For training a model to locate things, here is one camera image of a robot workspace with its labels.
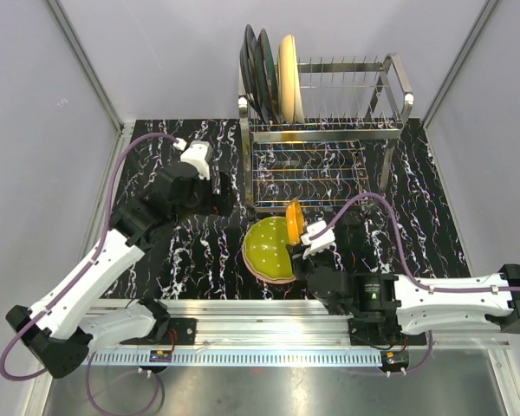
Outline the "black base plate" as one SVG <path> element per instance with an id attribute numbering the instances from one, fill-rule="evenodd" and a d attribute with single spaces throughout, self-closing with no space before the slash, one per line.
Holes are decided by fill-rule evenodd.
<path id="1" fill-rule="evenodd" d="M 127 345 L 169 345 L 175 340 L 177 346 L 192 346 L 195 343 L 198 320 L 195 318 L 172 318 L 167 332 L 158 340 L 152 337 L 126 340 Z"/>
<path id="2" fill-rule="evenodd" d="M 426 346 L 426 335 L 405 335 L 394 320 L 364 322 L 348 319 L 348 338 L 351 346 L 366 346 L 376 349 L 410 346 Z"/>

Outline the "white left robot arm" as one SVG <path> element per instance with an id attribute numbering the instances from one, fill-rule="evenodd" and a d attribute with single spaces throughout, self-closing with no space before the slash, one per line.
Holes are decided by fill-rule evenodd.
<path id="1" fill-rule="evenodd" d="M 106 289 L 175 228 L 193 215 L 229 217 L 237 194 L 225 172 L 219 183 L 194 166 L 176 162 L 113 214 L 96 246 L 64 280 L 29 307 L 14 306 L 6 320 L 55 379 L 74 372 L 92 353 L 127 340 L 159 344 L 169 336 L 170 314 L 145 297 L 132 307 L 90 319 L 87 312 Z"/>

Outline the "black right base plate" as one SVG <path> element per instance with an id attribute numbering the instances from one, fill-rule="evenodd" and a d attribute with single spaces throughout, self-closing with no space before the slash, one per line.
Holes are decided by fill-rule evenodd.
<path id="1" fill-rule="evenodd" d="M 351 346 L 366 346 L 376 349 L 410 346 L 426 346 L 426 335 L 405 335 L 394 320 L 364 322 L 348 319 L 348 338 Z"/>

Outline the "cream plate with bear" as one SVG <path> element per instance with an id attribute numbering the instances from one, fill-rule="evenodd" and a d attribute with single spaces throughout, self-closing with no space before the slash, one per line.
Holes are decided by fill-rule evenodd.
<path id="1" fill-rule="evenodd" d="M 305 121 L 303 107 L 302 107 L 302 94 L 301 94 L 301 86 L 300 86 L 300 77 L 299 74 L 295 75 L 295 84 L 294 84 L 294 117 L 295 124 L 303 124 Z"/>

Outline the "blue glazed plate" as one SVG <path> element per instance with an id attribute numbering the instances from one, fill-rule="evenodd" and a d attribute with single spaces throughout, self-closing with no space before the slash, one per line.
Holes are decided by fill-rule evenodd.
<path id="1" fill-rule="evenodd" d="M 268 125 L 281 122 L 278 81 L 270 39 L 266 29 L 261 29 L 255 47 L 255 65 L 259 106 L 263 122 Z"/>

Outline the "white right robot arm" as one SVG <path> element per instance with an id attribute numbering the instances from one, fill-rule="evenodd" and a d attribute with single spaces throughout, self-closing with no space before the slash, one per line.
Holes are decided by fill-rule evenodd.
<path id="1" fill-rule="evenodd" d="M 411 278 L 404 274 L 336 270 L 322 253 L 288 246 L 296 279 L 331 315 L 349 315 L 380 341 L 404 335 L 491 323 L 520 335 L 520 265 L 506 264 L 487 276 Z"/>

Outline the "dark striped rim plate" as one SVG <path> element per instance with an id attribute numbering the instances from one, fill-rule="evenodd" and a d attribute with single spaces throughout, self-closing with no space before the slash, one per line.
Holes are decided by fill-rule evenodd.
<path id="1" fill-rule="evenodd" d="M 254 63 L 254 51 L 257 39 L 253 28 L 247 24 L 244 29 L 244 38 L 240 49 L 240 71 L 243 79 L 244 90 L 248 102 L 256 111 L 259 120 L 264 121 L 261 102 L 259 100 L 256 70 Z"/>

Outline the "aluminium front rail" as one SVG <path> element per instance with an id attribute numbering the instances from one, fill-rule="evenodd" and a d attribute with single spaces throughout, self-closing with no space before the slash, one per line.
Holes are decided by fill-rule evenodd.
<path id="1" fill-rule="evenodd" d="M 348 319 L 328 315 L 314 300 L 165 300 L 175 318 L 197 320 L 195 347 L 249 349 L 352 349 Z M 99 299 L 85 317 L 95 318 L 128 304 Z M 507 334 L 491 324 L 433 329 L 437 348 L 507 348 Z"/>

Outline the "orange polka dot plate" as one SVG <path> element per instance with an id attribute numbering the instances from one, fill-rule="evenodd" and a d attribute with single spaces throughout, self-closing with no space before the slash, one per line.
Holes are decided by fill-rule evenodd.
<path id="1" fill-rule="evenodd" d="M 301 242 L 301 235 L 305 230 L 305 220 L 302 207 L 297 198 L 290 200 L 285 208 L 285 220 L 289 243 L 297 245 Z"/>

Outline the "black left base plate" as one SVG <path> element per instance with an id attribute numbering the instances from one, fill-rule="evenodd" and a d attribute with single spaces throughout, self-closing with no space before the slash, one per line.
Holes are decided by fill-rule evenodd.
<path id="1" fill-rule="evenodd" d="M 126 340 L 127 345 L 169 345 L 175 340 L 177 346 L 192 346 L 195 343 L 198 320 L 195 318 L 172 318 L 167 332 L 158 340 L 152 337 Z"/>

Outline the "pink bottom plate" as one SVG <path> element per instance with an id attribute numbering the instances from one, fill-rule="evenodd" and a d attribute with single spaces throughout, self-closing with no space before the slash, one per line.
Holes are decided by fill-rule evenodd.
<path id="1" fill-rule="evenodd" d="M 279 252 L 244 253 L 243 260 L 248 271 L 265 283 L 286 284 L 296 279 L 289 258 L 282 257 Z"/>

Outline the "yellow plate with drawing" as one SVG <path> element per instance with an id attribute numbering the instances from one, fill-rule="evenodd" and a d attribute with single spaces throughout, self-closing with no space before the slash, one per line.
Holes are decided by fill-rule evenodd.
<path id="1" fill-rule="evenodd" d="M 293 123 L 295 120 L 295 38 L 286 35 L 278 50 L 279 104 L 283 121 Z"/>

